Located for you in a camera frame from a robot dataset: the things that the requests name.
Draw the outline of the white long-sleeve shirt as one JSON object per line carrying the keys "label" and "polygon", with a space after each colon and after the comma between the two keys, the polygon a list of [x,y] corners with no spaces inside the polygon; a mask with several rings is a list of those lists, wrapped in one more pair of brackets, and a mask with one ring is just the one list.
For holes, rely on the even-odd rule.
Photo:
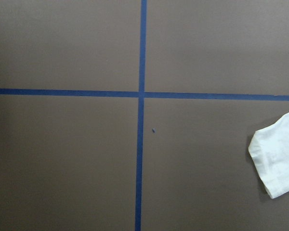
{"label": "white long-sleeve shirt", "polygon": [[289,192],[289,112],[255,131],[248,151],[269,197]]}

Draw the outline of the blue tape line crosswise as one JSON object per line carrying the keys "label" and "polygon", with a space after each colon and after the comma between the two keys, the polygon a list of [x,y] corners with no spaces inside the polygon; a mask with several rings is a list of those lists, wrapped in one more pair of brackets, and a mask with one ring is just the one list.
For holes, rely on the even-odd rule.
{"label": "blue tape line crosswise", "polygon": [[136,92],[100,90],[38,90],[2,89],[0,95],[37,95],[37,96],[79,96],[115,98],[152,98],[152,99],[204,99],[204,100],[246,100],[246,101],[287,101],[289,95],[268,94],[222,94],[222,93],[183,93],[183,92]]}

